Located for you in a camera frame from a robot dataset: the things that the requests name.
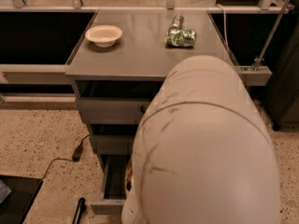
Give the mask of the black robot base panel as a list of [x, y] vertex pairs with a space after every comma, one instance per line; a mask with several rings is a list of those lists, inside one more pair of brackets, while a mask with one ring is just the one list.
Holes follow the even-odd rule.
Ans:
[[11, 192], [0, 204], [0, 224], [22, 224], [43, 181], [38, 178], [0, 175]]

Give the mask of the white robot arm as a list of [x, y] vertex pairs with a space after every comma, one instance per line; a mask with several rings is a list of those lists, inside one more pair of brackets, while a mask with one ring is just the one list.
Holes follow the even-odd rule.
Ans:
[[176, 65], [137, 129], [122, 224], [278, 224], [271, 138], [222, 59]]

